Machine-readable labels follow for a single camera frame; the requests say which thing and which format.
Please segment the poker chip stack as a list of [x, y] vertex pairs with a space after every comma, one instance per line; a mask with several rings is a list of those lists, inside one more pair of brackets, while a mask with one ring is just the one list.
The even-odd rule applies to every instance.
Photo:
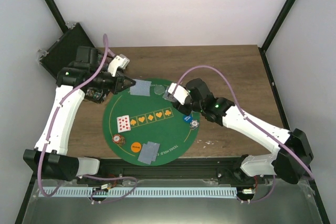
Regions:
[[192, 130], [195, 130], [195, 129], [197, 129], [198, 127], [199, 127], [199, 121], [198, 120], [192, 120], [191, 122], [190, 122], [190, 128], [192, 129]]
[[112, 142], [114, 144], [122, 146], [122, 145], [125, 144], [125, 138], [124, 138], [124, 136], [122, 136], [120, 134], [115, 134], [115, 135], [112, 136]]

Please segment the nine of diamonds card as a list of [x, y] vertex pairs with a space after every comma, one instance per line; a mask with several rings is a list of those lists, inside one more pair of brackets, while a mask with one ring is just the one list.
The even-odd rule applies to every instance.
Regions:
[[117, 117], [117, 130], [118, 130], [118, 133], [131, 130], [130, 119], [128, 115]]

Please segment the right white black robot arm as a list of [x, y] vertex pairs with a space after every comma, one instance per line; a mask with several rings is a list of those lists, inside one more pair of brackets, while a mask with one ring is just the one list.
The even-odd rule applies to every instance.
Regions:
[[182, 114], [198, 112], [209, 122], [235, 130], [270, 152], [243, 156], [233, 170], [238, 183], [244, 184], [257, 175], [276, 175], [290, 184], [297, 184], [307, 174], [304, 167], [310, 165], [313, 153], [302, 130], [282, 129], [239, 110], [233, 101], [215, 97], [200, 78], [189, 81], [184, 87], [171, 83], [164, 97]]

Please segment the clear dealer button disc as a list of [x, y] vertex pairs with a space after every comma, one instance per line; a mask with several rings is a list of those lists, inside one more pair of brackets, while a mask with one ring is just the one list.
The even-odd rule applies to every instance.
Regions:
[[155, 85], [154, 87], [154, 93], [157, 95], [162, 95], [165, 93], [165, 86], [163, 85]]

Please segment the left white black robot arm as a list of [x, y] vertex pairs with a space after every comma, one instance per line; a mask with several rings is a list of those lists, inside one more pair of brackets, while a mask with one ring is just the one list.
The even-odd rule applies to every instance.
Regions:
[[95, 184], [102, 184], [107, 170], [92, 157], [70, 157], [69, 135], [83, 100], [102, 103], [110, 94], [118, 94], [134, 86], [136, 81], [124, 75], [130, 60], [103, 54], [96, 48], [80, 46], [75, 60], [57, 74], [56, 94], [44, 131], [32, 150], [25, 150], [23, 160], [39, 180], [71, 181], [88, 175]]

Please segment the orange big blind button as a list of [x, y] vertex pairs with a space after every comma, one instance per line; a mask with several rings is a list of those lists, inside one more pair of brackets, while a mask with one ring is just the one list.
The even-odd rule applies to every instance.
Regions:
[[142, 144], [139, 142], [133, 142], [131, 144], [131, 151], [134, 153], [139, 153], [141, 151]]

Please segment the blue small blind button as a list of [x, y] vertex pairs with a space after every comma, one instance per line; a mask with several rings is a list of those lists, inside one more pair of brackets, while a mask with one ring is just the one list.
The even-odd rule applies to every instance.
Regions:
[[193, 117], [192, 117], [191, 114], [183, 116], [183, 121], [186, 122], [186, 123], [190, 123], [190, 122], [192, 122], [192, 120], [193, 120]]

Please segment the blue playing card deck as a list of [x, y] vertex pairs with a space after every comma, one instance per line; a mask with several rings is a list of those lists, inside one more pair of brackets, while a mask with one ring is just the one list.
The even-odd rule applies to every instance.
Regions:
[[164, 100], [167, 100], [167, 101], [170, 101], [170, 102], [174, 102], [174, 97], [173, 97], [173, 95], [171, 95], [171, 94], [169, 93], [168, 89], [165, 90], [165, 92], [164, 92], [162, 98], [163, 98]]

